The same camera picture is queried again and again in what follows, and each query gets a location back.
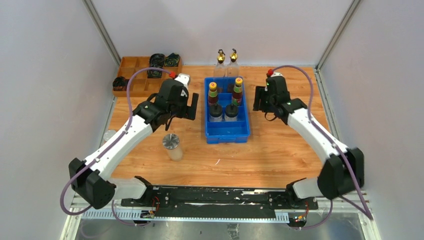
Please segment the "yellow cap sauce bottle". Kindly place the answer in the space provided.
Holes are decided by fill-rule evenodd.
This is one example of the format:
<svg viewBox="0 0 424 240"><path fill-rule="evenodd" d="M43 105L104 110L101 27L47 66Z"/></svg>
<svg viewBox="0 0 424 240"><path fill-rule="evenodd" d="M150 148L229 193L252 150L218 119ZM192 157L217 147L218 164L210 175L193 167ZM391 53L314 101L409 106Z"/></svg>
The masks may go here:
<svg viewBox="0 0 424 240"><path fill-rule="evenodd" d="M209 83L209 90L207 96L207 103L209 106L216 104L219 101L218 96L218 85L216 82L212 81Z"/></svg>
<svg viewBox="0 0 424 240"><path fill-rule="evenodd" d="M234 81L231 103L235 106L240 106L243 99L243 79L237 77Z"/></svg>

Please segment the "black cap shaker jar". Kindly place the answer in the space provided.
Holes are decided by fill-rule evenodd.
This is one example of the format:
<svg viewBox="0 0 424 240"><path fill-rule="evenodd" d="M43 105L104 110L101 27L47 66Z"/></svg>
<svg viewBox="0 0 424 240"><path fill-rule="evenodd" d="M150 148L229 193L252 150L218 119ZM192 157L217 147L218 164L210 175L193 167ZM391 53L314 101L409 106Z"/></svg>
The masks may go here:
<svg viewBox="0 0 424 240"><path fill-rule="evenodd" d="M230 103L225 107L224 120L226 122L235 122L238 120L239 108L237 105Z"/></svg>

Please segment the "silver lid spice jar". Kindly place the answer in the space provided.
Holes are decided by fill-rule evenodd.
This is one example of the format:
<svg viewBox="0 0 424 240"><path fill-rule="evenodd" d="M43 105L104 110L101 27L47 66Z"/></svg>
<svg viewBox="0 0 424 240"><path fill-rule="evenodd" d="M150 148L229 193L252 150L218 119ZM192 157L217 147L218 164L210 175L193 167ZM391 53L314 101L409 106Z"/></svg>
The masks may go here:
<svg viewBox="0 0 424 240"><path fill-rule="evenodd" d="M181 161L183 159L183 149L181 147L180 138L174 134L170 133L163 137L162 145L166 149L168 157L175 162Z"/></svg>

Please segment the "blue plastic divided bin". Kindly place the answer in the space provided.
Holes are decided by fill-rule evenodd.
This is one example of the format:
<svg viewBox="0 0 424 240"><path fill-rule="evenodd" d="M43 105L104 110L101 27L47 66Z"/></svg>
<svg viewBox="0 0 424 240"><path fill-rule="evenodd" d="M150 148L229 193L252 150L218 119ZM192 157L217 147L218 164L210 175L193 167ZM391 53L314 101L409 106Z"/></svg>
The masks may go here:
<svg viewBox="0 0 424 240"><path fill-rule="evenodd" d="M232 103L232 91L234 90L235 77L206 77L204 79L204 134L207 144L221 143L246 143L251 133L248 116L245 86L242 89L241 105L238 106L238 114L235 120L225 120L225 107ZM209 84L217 85L217 104L222 107L221 118L211 120L210 106L208 103Z"/></svg>

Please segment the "tall oil bottle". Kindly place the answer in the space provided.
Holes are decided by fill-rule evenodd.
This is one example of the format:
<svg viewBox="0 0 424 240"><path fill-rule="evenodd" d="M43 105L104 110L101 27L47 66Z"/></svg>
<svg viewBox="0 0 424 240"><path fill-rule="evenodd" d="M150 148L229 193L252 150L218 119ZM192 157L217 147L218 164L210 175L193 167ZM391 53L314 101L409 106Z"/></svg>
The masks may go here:
<svg viewBox="0 0 424 240"><path fill-rule="evenodd" d="M223 78L226 76L226 66L224 64L226 60L226 54L222 49L218 50L218 56L216 58L217 63L215 65L214 71L213 71L213 77L214 78Z"/></svg>
<svg viewBox="0 0 424 240"><path fill-rule="evenodd" d="M226 75L228 77L238 77L240 75L240 66L237 63L238 54L235 48L232 49L230 54L230 62L226 67Z"/></svg>

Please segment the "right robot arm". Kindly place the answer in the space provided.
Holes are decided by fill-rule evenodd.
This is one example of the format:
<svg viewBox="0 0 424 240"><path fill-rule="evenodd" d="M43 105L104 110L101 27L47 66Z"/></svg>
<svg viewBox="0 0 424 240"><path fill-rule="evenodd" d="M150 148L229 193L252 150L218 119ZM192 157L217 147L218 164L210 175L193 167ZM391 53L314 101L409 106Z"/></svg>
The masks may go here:
<svg viewBox="0 0 424 240"><path fill-rule="evenodd" d="M272 113L295 130L323 164L317 177L296 180L286 186L285 201L290 208L298 209L307 198L332 200L363 187L363 152L340 142L315 120L301 99L291 98L282 75L273 74L266 79L265 86L256 86L253 110Z"/></svg>

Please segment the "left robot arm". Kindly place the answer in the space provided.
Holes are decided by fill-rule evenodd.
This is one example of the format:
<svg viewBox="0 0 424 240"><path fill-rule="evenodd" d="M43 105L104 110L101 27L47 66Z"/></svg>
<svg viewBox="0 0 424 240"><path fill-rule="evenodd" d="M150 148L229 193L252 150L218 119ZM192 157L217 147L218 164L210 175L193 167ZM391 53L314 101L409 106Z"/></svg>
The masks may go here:
<svg viewBox="0 0 424 240"><path fill-rule="evenodd" d="M69 163L72 189L90 207L102 209L113 200L134 199L140 206L149 206L153 193L141 177L112 178L119 163L145 138L160 126L167 129L173 118L194 120L199 95L189 93L190 77L179 74L162 82L157 93L141 102L126 123L111 139L84 160Z"/></svg>

